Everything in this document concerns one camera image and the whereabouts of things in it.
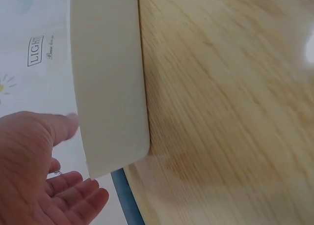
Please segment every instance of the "wooden table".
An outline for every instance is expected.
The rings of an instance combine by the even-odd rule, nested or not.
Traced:
[[[139,2],[146,224],[314,224],[314,0]]]

